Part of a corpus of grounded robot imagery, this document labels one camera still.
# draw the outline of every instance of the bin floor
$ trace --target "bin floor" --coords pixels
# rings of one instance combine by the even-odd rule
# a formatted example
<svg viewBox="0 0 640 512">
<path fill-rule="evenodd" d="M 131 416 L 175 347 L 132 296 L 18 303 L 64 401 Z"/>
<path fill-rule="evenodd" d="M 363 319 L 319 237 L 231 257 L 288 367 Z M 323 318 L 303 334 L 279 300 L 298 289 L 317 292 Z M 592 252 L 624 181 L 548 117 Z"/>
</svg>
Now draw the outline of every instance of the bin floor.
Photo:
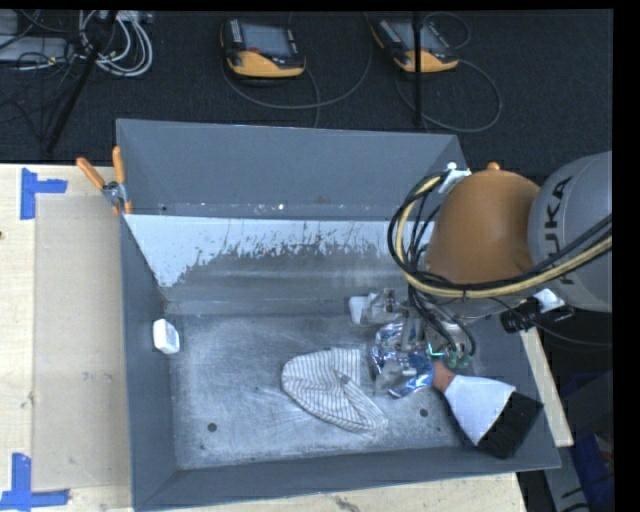
<svg viewBox="0 0 640 512">
<path fill-rule="evenodd" d="M 187 315 L 175 321 L 182 348 L 170 356 L 170 367 L 181 469 L 462 444 L 437 391 L 398 400 L 374 395 L 367 353 L 376 329 L 356 326 L 348 315 Z M 361 350 L 361 387 L 389 418 L 386 429 L 348 432 L 282 391 L 287 361 L 328 347 Z"/>
</svg>

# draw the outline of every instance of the light-colored wooden plank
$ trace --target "light-colored wooden plank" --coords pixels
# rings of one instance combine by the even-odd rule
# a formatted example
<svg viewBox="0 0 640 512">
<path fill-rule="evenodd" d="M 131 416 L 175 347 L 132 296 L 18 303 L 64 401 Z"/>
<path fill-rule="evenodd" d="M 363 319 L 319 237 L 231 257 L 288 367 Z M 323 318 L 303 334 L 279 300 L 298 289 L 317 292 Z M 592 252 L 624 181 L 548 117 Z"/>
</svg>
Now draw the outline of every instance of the light-colored wooden plank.
<svg viewBox="0 0 640 512">
<path fill-rule="evenodd" d="M 537 329 L 521 331 L 520 336 L 527 351 L 527 357 L 531 364 L 533 376 L 544 403 L 544 410 L 549 421 L 549 428 L 556 445 L 559 447 L 573 446 L 574 440 L 567 422 L 567 415 L 562 407 L 558 389 L 556 388 L 553 374 L 544 353 Z"/>
<path fill-rule="evenodd" d="M 40 179 L 68 180 L 65 196 L 99 195 L 99 191 L 74 165 L 29 166 Z M 0 165 L 0 457 L 9 460 L 11 453 L 31 452 L 34 325 L 34 244 L 35 222 L 18 218 L 19 176 L 21 166 Z M 106 181 L 115 177 L 113 168 L 100 167 Z M 53 198 L 64 200 L 65 196 Z M 111 215 L 105 202 L 105 215 Z M 566 419 L 555 390 L 540 340 L 535 333 L 523 336 L 531 358 L 536 382 L 545 401 L 554 438 L 562 445 L 570 439 Z M 0 488 L 9 482 L 8 464 L 0 463 Z M 71 501 L 55 511 L 132 510 L 128 486 L 96 486 L 72 489 Z M 525 511 L 526 507 L 514 474 L 491 475 L 399 485 L 337 494 L 318 494 L 259 502 L 234 503 L 217 507 L 191 509 L 210 512 L 278 511 L 352 511 L 382 512 L 415 510 L 448 511 Z"/>
</svg>

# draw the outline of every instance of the brush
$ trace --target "brush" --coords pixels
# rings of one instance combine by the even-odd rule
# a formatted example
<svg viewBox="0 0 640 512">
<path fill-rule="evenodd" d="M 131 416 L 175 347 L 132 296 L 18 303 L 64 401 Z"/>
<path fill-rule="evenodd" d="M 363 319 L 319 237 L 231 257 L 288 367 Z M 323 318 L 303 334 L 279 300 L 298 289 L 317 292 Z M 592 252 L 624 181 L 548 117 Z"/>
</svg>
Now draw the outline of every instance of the brush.
<svg viewBox="0 0 640 512">
<path fill-rule="evenodd" d="M 502 459 L 524 441 L 543 404 L 515 386 L 486 377 L 457 375 L 435 361 L 432 387 L 440 391 L 471 442 Z"/>
</svg>

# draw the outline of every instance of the striped cloth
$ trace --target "striped cloth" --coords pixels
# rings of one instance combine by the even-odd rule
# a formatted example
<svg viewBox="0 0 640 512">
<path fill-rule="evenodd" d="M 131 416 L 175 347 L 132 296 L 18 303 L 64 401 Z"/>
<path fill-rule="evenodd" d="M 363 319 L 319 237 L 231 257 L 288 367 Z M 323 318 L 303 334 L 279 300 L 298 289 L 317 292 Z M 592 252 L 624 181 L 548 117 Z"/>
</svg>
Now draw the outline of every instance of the striped cloth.
<svg viewBox="0 0 640 512">
<path fill-rule="evenodd" d="M 350 432 L 385 428 L 389 420 L 360 388 L 360 350 L 331 348 L 293 358 L 282 388 L 314 416 Z"/>
</svg>

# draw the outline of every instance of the gray bin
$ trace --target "gray bin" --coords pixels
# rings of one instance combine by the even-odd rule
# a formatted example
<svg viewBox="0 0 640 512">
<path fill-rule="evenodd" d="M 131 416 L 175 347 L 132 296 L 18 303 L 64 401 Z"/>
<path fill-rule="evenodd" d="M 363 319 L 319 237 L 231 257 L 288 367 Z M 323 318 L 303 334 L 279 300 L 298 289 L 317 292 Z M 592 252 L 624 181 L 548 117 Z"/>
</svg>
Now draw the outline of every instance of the gray bin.
<svg viewBox="0 0 640 512">
<path fill-rule="evenodd" d="M 116 128 L 134 206 L 121 247 L 136 510 L 559 466 L 544 415 L 502 460 L 470 445 L 434 390 L 374 396 L 365 371 L 362 388 L 389 426 L 354 434 L 280 389 L 284 363 L 332 346 L 361 350 L 366 370 L 375 328 L 353 324 L 347 300 L 405 292 L 386 227 L 423 176 L 466 166 L 456 136 L 124 119 Z M 178 328 L 177 354 L 154 348 L 159 318 Z M 539 399 L 520 337 L 495 315 L 472 329 L 465 373 Z"/>
</svg>

